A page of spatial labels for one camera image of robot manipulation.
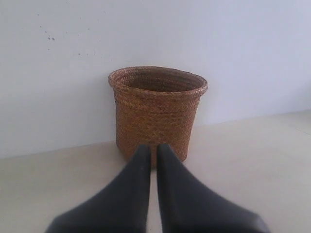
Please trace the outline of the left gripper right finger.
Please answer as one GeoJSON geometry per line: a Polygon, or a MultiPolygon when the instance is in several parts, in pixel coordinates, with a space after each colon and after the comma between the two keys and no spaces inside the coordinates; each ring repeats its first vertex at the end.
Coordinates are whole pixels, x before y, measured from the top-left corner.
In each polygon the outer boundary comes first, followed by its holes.
{"type": "Polygon", "coordinates": [[[164,233],[268,233],[262,218],[193,176],[168,144],[159,144],[157,192],[164,233]]]}

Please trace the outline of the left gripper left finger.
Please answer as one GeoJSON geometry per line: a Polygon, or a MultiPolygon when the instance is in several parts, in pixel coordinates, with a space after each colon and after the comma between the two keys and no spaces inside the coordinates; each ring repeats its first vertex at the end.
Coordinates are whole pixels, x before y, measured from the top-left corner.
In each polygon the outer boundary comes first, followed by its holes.
{"type": "Polygon", "coordinates": [[[104,189],[57,216],[50,233],[144,233],[150,196],[151,149],[140,145],[104,189]]]}

